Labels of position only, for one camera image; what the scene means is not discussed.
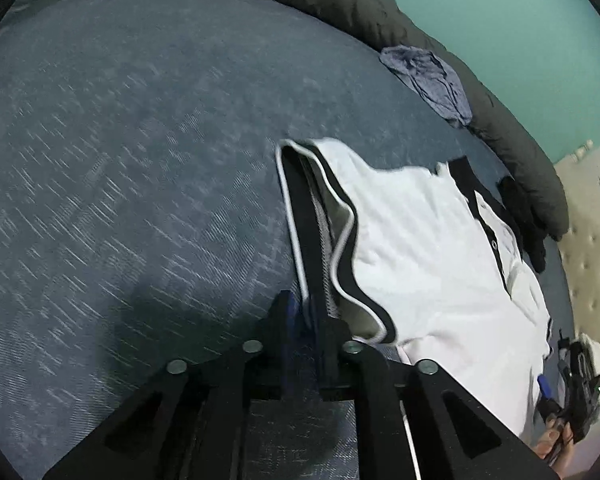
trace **bed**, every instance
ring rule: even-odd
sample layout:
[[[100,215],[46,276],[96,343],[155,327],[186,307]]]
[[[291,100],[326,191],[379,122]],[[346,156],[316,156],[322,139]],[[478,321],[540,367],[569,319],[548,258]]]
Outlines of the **bed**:
[[[294,285],[274,149],[324,136],[376,168],[466,155],[496,197],[507,174],[375,51],[274,1],[62,0],[0,31],[0,447],[24,479]],[[546,249],[555,346],[573,316]],[[352,406],[319,402],[310,359],[254,407],[248,478],[356,478]]]
[[[600,342],[600,147],[592,143],[566,156],[556,168],[569,202],[571,225],[560,241],[576,332]],[[600,421],[576,446],[571,473],[589,469],[600,453]]]

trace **black trim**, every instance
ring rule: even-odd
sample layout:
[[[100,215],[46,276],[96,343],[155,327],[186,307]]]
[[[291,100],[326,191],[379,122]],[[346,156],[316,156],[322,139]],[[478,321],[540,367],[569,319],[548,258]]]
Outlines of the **black trim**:
[[[460,190],[460,193],[464,195],[469,205],[469,209],[471,210],[474,218],[480,222],[484,230],[484,234],[489,241],[489,245],[491,247],[491,252],[493,253],[493,257],[496,260],[496,264],[498,266],[498,270],[500,271],[500,277],[502,278],[502,285],[504,285],[505,290],[507,289],[507,279],[504,275],[504,270],[502,268],[502,259],[500,257],[500,250],[498,249],[498,238],[496,237],[493,229],[491,229],[487,223],[480,215],[480,209],[478,208],[478,201],[475,197],[475,193],[478,192],[484,199],[484,201],[491,207],[494,213],[505,223],[510,229],[513,231],[514,236],[516,237],[516,243],[520,248],[520,252],[522,252],[521,243],[522,236],[520,235],[520,229],[518,228],[515,220],[510,215],[509,211],[507,211],[500,202],[494,199],[493,195],[489,192],[487,188],[485,188],[478,177],[475,176],[474,170],[472,170],[471,165],[469,164],[469,159],[465,156],[461,158],[456,158],[448,163],[449,173],[456,181],[456,186]]]
[[[358,213],[356,208],[351,199],[347,196],[338,183],[333,171],[331,171],[331,168],[320,153],[319,149],[312,144],[303,144],[298,142],[298,145],[311,151],[316,158],[318,158],[324,169],[327,181],[331,187],[333,187],[333,190],[337,193],[339,198],[349,205],[353,211],[353,226],[344,245],[342,254],[340,255],[340,261],[338,262],[338,269],[336,272],[338,276],[338,282],[347,294],[358,300],[360,303],[365,304],[376,314],[376,316],[379,317],[382,324],[384,324],[386,335],[384,336],[384,339],[382,339],[381,343],[393,343],[395,342],[396,338],[394,320],[391,318],[389,313],[382,308],[382,306],[377,304],[374,300],[368,297],[368,295],[366,295],[362,289],[360,289],[360,286],[358,285],[358,282],[356,282],[355,276],[353,275],[353,251],[358,238]],[[301,171],[302,168],[299,160],[302,155],[296,152],[296,150],[291,146],[285,146],[281,151],[282,165],[285,171],[286,184],[289,189],[289,197],[291,200],[294,222],[296,224],[296,230],[298,231],[300,251],[302,254],[302,264],[304,265],[304,272],[307,274],[307,285],[309,286],[310,291],[312,291],[313,288],[318,288],[318,283],[320,288],[322,288],[322,279],[317,277],[319,271],[322,270],[322,251],[320,247],[320,231],[318,227],[318,221],[315,216],[314,205],[311,201],[311,194],[308,188],[309,184],[304,177],[304,174],[301,173],[302,184],[300,184],[297,180],[298,171]],[[296,172],[292,179],[289,179],[288,177],[287,167],[293,167],[293,171]],[[296,210],[300,213],[300,218],[296,217]],[[307,222],[312,222],[315,225],[307,225]],[[316,280],[313,287],[309,284],[309,272],[315,274],[315,276],[312,276],[312,280]]]
[[[287,150],[291,150],[295,156],[286,156],[285,152]],[[304,168],[296,151],[291,147],[282,148],[281,151],[282,168],[285,172],[286,185],[289,188],[289,200],[300,241],[302,266],[304,267],[306,284],[309,289],[309,298],[317,308],[326,312],[327,299],[322,279],[323,255],[320,243],[320,225],[318,224],[314,203],[311,200],[309,183],[304,175]]]

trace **upholstered headboard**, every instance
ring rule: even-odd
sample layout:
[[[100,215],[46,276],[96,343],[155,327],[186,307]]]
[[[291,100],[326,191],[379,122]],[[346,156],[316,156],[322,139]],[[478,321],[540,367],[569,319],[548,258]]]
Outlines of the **upholstered headboard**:
[[[567,195],[570,228],[558,246],[576,333],[600,343],[600,147],[577,150],[556,164]],[[586,470],[600,453],[600,422],[576,446],[572,473]]]

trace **blue cloth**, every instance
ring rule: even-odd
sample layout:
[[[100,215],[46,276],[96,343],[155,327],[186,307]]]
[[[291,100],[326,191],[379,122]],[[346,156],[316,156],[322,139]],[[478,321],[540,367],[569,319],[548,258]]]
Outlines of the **blue cloth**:
[[[538,375],[538,385],[540,386],[540,393],[543,397],[546,397],[547,399],[553,397],[551,385],[543,374]]]
[[[459,128],[472,119],[471,107],[456,71],[430,50],[390,46],[380,61],[449,124]]]

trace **fabric texture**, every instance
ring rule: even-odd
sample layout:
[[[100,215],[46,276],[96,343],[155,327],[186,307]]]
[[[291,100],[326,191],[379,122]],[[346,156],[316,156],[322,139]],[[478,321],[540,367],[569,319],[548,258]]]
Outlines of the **fabric texture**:
[[[458,74],[433,52],[391,46],[382,49],[380,61],[449,124],[459,128],[471,122],[471,107]]]
[[[549,234],[567,232],[569,215],[562,183],[551,161],[513,114],[448,52],[400,12],[394,0],[277,0],[351,34],[378,52],[400,44],[432,51],[458,74],[473,119],[470,130],[500,157],[520,183]]]
[[[496,197],[507,174],[371,48],[270,0],[63,0],[3,31],[0,447],[25,480],[294,285],[274,150],[326,135],[374,168],[465,155]],[[542,290],[573,334],[546,244]],[[358,478],[352,403],[319,399],[306,345],[294,359],[288,397],[252,406],[248,479]]]
[[[322,195],[335,246],[330,277],[353,335],[396,344],[410,363],[434,359],[512,432],[528,434],[550,318],[507,224],[475,190],[478,211],[471,211],[449,165],[438,174],[375,170],[334,139],[285,140],[278,160],[289,149],[309,162]],[[304,190],[288,186],[278,169],[302,276],[319,267],[295,235],[293,202]]]
[[[543,272],[546,267],[546,250],[544,239],[546,231],[537,225],[528,197],[518,183],[506,176],[498,183],[498,191],[504,206],[511,212],[520,229],[522,246],[531,259],[531,264],[536,272]]]

